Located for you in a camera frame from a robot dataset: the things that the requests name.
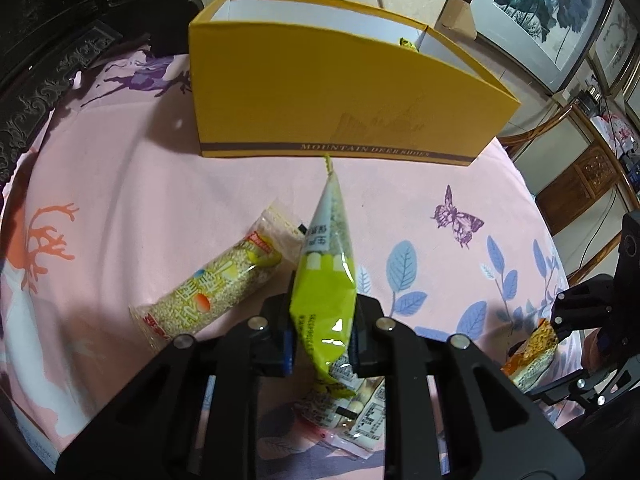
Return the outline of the sesame bar clear packet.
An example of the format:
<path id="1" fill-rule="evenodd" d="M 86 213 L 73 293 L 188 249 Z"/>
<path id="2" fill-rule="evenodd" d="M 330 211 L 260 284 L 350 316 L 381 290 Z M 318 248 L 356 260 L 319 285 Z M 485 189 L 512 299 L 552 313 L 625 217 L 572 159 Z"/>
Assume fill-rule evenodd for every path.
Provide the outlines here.
<path id="1" fill-rule="evenodd" d="M 244 237 L 152 304 L 130 310 L 153 351 L 179 335 L 195 335 L 294 263 L 306 228 L 279 202 L 272 203 Z"/>

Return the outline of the cardboard frame corner protector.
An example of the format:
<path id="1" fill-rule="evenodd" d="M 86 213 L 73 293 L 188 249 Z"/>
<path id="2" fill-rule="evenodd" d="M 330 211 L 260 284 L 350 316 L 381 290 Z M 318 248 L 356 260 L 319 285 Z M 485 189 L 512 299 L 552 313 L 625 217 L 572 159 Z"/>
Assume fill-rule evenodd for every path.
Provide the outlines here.
<path id="1" fill-rule="evenodd" d="M 457 38 L 471 41 L 477 38 L 471 6 L 464 0 L 446 0 L 437 19 L 436 27 L 441 32 L 448 32 Z"/>

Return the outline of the dark carved wooden cabinet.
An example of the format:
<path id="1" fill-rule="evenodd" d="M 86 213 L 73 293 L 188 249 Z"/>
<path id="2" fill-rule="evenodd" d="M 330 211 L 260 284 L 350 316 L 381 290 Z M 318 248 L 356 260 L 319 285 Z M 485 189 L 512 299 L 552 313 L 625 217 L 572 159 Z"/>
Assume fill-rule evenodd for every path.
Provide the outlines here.
<path id="1" fill-rule="evenodd" d="M 1 0 L 1 182 L 35 141 L 73 76 L 116 44 L 188 50 L 202 0 Z"/>

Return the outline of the brown bread snack packet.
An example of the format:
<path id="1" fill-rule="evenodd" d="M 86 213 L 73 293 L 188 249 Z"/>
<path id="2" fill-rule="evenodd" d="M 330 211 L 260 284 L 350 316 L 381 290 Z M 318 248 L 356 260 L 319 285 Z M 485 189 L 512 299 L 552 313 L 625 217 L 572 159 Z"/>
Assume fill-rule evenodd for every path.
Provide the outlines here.
<path id="1" fill-rule="evenodd" d="M 558 345 L 554 328 L 546 318 L 542 318 L 501 370 L 521 392 L 529 392 L 553 362 Z"/>

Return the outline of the yellow cardboard shoe box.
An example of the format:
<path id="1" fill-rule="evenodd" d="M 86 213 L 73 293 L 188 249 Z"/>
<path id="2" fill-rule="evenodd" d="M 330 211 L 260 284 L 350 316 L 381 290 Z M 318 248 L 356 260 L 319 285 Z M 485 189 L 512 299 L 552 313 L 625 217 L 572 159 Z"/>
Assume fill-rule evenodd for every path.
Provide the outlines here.
<path id="1" fill-rule="evenodd" d="M 206 157 L 466 166 L 520 105 L 437 30 L 345 0 L 215 0 L 189 62 Z"/>

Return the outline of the clear egg ball snack bag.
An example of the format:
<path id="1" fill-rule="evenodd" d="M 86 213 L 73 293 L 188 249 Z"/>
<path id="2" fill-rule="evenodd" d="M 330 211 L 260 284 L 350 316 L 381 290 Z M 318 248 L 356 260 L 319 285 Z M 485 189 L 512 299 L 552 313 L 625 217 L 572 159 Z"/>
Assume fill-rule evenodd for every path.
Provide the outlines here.
<path id="1" fill-rule="evenodd" d="M 333 399 L 311 391 L 297 405 L 299 416 L 332 448 L 368 460 L 385 439 L 385 380 L 363 379 L 354 396 Z"/>

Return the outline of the framed lotus ink painting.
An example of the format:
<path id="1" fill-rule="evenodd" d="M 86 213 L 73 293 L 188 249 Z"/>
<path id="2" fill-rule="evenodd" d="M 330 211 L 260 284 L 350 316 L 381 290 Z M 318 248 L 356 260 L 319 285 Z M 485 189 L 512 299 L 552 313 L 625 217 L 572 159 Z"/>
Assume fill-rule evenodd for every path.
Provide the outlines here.
<path id="1" fill-rule="evenodd" d="M 462 0 L 477 36 L 526 70 L 547 92 L 573 77 L 612 0 Z"/>

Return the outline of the yellow green snack bar packet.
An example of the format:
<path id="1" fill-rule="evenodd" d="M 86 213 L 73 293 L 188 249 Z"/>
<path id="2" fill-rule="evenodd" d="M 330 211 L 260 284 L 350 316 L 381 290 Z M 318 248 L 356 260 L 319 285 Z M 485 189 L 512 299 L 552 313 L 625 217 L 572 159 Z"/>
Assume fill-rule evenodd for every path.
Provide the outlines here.
<path id="1" fill-rule="evenodd" d="M 331 367 L 345 355 L 352 333 L 356 266 L 340 181 L 329 156 L 324 162 L 326 184 L 300 252 L 290 315 L 320 388 L 346 398 L 352 388 L 333 377 Z"/>

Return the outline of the pink floral tablecloth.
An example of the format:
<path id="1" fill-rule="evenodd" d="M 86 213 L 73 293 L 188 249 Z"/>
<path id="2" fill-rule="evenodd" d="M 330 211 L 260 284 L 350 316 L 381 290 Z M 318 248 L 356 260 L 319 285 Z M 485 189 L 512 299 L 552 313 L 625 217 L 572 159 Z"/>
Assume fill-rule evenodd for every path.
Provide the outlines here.
<path id="1" fill-rule="evenodd" d="M 206 158 L 189 60 L 1 125 L 1 378 L 59 479 L 577 479 L 565 272 L 498 140 Z"/>

